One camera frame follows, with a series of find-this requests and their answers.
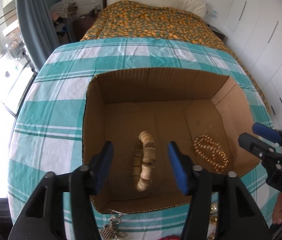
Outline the pile of clothes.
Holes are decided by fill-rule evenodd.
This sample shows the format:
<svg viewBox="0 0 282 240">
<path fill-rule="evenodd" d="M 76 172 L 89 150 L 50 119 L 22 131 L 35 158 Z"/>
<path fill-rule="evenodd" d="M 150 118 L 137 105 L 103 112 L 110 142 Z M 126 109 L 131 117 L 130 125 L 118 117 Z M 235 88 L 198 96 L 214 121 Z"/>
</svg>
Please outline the pile of clothes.
<svg viewBox="0 0 282 240">
<path fill-rule="evenodd" d="M 78 6 L 74 0 L 61 1 L 50 7 L 50 14 L 53 21 L 58 18 L 68 18 L 77 13 Z"/>
</svg>

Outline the dark wooden left nightstand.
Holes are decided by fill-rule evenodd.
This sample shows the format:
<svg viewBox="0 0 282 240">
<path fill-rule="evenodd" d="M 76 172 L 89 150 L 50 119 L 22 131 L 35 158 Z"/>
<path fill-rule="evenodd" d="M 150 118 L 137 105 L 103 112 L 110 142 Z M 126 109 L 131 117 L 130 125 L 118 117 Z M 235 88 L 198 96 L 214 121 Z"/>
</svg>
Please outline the dark wooden left nightstand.
<svg viewBox="0 0 282 240">
<path fill-rule="evenodd" d="M 93 26 L 97 17 L 83 16 L 73 22 L 76 41 L 80 41 L 86 32 Z"/>
</svg>

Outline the blue curtain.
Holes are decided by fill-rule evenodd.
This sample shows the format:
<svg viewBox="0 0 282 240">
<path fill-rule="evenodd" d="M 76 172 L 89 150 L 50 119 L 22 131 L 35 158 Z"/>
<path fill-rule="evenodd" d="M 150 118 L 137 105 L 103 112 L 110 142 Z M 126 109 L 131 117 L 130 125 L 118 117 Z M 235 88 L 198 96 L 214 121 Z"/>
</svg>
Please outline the blue curtain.
<svg viewBox="0 0 282 240">
<path fill-rule="evenodd" d="M 22 39 L 37 70 L 60 46 L 50 7 L 61 0 L 16 0 Z"/>
</svg>

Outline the orange floral bedspread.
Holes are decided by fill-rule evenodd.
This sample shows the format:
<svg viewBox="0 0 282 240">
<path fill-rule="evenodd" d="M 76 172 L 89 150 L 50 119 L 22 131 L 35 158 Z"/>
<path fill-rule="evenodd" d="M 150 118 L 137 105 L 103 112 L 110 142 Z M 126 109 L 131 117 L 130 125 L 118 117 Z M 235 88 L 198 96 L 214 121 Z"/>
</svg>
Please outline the orange floral bedspread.
<svg viewBox="0 0 282 240">
<path fill-rule="evenodd" d="M 115 2 L 98 14 L 81 41 L 115 37 L 186 42 L 220 50 L 240 61 L 202 18 L 172 7 L 152 7 L 133 1 Z"/>
</svg>

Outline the long golden bead strand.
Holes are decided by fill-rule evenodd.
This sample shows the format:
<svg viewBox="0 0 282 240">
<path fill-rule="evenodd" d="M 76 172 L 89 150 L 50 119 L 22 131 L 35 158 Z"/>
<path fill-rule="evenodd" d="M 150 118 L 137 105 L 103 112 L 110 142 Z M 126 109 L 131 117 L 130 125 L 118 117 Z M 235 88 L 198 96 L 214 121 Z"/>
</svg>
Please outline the long golden bead strand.
<svg viewBox="0 0 282 240">
<path fill-rule="evenodd" d="M 209 164 L 217 174 L 225 172 L 229 159 L 219 142 L 207 134 L 201 134 L 195 138 L 193 146 L 196 155 Z"/>
</svg>

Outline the white built-in wardrobe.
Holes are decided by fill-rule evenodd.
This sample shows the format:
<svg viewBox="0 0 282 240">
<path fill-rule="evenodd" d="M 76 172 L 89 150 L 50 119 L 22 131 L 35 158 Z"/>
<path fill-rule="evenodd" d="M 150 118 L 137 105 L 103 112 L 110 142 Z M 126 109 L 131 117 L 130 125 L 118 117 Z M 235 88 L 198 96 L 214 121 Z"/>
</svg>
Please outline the white built-in wardrobe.
<svg viewBox="0 0 282 240">
<path fill-rule="evenodd" d="M 282 128 L 282 0 L 233 0 L 223 32 Z"/>
</svg>

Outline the washing machine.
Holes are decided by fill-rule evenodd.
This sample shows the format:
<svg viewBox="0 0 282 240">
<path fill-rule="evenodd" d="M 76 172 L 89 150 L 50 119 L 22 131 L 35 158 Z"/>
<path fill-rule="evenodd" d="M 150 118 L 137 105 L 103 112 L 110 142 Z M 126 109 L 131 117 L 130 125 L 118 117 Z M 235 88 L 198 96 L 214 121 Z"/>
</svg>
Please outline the washing machine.
<svg viewBox="0 0 282 240">
<path fill-rule="evenodd" d="M 3 31 L 5 47 L 8 49 L 9 54 L 15 60 L 21 60 L 24 57 L 24 42 L 21 38 L 20 30 L 18 27 L 14 29 L 5 28 Z"/>
</svg>

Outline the open cardboard box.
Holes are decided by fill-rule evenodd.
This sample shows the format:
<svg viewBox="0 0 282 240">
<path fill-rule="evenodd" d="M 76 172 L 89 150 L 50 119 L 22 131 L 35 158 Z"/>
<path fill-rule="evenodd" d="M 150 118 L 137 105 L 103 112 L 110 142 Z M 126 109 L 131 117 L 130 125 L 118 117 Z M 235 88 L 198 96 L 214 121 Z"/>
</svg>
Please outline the open cardboard box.
<svg viewBox="0 0 282 240">
<path fill-rule="evenodd" d="M 209 172 L 200 159 L 194 140 L 207 134 L 219 142 L 229 159 L 223 174 L 244 176 L 259 159 L 242 149 L 238 137 L 251 133 L 253 118 L 239 84 L 226 75 L 182 68 L 123 69 L 98 74 L 89 83 L 83 117 L 83 162 L 89 163 L 106 141 L 114 155 L 101 191 L 93 197 L 99 213 L 158 211 L 188 204 L 189 197 L 177 188 L 168 157 L 175 141 L 183 154 Z M 139 171 L 134 160 L 141 132 L 153 136 L 156 156 L 152 184 L 136 189 Z"/>
</svg>

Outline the glass sliding balcony door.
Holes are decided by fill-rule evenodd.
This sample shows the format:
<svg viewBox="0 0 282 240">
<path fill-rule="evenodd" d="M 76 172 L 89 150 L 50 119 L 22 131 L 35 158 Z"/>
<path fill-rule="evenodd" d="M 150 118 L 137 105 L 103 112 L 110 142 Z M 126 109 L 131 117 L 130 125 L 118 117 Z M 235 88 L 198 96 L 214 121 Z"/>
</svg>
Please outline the glass sliding balcony door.
<svg viewBox="0 0 282 240">
<path fill-rule="evenodd" d="M 0 0 L 0 103 L 12 115 L 19 113 L 31 83 L 38 74 L 26 46 L 21 60 L 15 60 L 5 47 L 2 31 L 16 27 L 19 28 L 16 0 Z"/>
</svg>

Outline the dark wooden right nightstand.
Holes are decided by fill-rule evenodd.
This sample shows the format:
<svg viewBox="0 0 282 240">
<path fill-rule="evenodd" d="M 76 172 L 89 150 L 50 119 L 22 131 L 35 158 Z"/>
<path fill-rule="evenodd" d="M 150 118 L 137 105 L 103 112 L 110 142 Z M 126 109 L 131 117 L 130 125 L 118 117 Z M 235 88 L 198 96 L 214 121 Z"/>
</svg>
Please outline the dark wooden right nightstand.
<svg viewBox="0 0 282 240">
<path fill-rule="evenodd" d="M 208 24 L 209 29 L 221 40 L 224 41 L 225 40 L 225 34 L 220 31 L 219 29 L 217 29 L 216 27 L 209 25 Z"/>
</svg>

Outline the gold lattice keychain charm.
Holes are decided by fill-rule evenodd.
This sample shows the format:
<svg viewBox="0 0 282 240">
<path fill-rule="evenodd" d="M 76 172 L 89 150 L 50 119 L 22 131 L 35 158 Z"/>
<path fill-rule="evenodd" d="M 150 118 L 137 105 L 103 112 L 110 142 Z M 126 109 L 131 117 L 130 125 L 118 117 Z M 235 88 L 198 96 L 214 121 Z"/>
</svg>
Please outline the gold lattice keychain charm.
<svg viewBox="0 0 282 240">
<path fill-rule="evenodd" d="M 102 239 L 105 240 L 124 239 L 128 236 L 128 233 L 121 231 L 119 229 L 119 224 L 122 223 L 122 216 L 126 215 L 126 213 L 122 213 L 115 210 L 111 211 L 113 214 L 108 219 L 108 223 L 104 225 L 102 229 L 99 230 L 100 236 Z"/>
</svg>

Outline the dark wooden nightstand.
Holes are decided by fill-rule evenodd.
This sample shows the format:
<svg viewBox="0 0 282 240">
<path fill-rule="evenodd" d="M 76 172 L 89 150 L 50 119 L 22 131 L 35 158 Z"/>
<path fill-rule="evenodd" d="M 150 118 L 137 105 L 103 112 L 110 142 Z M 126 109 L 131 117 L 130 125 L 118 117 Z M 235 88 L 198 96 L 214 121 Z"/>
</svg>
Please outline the dark wooden nightstand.
<svg viewBox="0 0 282 240">
<path fill-rule="evenodd" d="M 220 31 L 219 29 L 217 29 L 216 27 L 209 25 L 208 24 L 209 29 L 221 40 L 224 41 L 225 40 L 225 34 Z"/>
<path fill-rule="evenodd" d="M 80 41 L 86 32 L 93 26 L 97 17 L 83 16 L 73 22 L 76 41 Z"/>
</svg>

